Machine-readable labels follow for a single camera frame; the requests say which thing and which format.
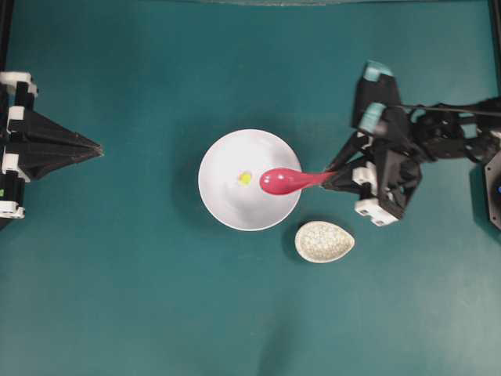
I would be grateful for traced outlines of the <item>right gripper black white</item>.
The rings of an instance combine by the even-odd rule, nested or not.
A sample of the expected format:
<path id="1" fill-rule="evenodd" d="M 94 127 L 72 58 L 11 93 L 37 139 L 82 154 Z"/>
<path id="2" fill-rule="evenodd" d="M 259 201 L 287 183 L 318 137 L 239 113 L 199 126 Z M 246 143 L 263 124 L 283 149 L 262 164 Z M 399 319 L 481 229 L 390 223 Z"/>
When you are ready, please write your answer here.
<path id="1" fill-rule="evenodd" d="M 408 115 L 398 107 L 354 109 L 355 132 L 327 165 L 320 186 L 359 195 L 355 211 L 376 226 L 401 220 L 422 179 L 424 152 L 413 140 Z M 357 153 L 361 156 L 350 161 Z"/>

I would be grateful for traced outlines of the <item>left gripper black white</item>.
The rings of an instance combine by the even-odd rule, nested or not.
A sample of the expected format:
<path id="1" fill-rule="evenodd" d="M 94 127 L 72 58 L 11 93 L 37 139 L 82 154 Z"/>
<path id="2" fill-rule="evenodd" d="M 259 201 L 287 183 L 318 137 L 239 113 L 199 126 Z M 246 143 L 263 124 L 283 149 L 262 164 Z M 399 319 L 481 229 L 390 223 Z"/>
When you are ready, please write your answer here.
<path id="1" fill-rule="evenodd" d="M 42 179 L 50 172 L 104 155 L 103 148 L 31 110 L 38 87 L 27 72 L 1 73 L 1 228 L 23 219 L 25 184 Z M 90 149 L 80 155 L 19 154 L 9 151 L 14 133 L 28 139 Z"/>

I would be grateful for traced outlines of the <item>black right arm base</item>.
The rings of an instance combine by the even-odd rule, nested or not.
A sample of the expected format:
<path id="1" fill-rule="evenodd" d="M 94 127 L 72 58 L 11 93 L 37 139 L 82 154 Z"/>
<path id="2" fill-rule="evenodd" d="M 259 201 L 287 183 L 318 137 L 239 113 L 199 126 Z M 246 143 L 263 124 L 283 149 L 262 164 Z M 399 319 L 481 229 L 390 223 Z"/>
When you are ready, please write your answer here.
<path id="1" fill-rule="evenodd" d="M 501 230 L 501 152 L 499 151 L 484 167 L 485 195 L 491 224 Z"/>

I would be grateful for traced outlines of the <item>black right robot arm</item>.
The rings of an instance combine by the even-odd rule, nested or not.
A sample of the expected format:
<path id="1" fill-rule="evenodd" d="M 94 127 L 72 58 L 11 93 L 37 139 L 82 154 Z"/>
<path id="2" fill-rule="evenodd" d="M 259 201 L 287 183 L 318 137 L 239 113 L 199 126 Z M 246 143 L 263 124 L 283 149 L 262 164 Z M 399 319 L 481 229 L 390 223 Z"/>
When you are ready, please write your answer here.
<path id="1" fill-rule="evenodd" d="M 499 151 L 499 98 L 466 106 L 371 103 L 359 112 L 321 186 L 357 195 L 355 211 L 387 226 L 403 218 L 422 165 L 452 159 L 486 164 Z"/>

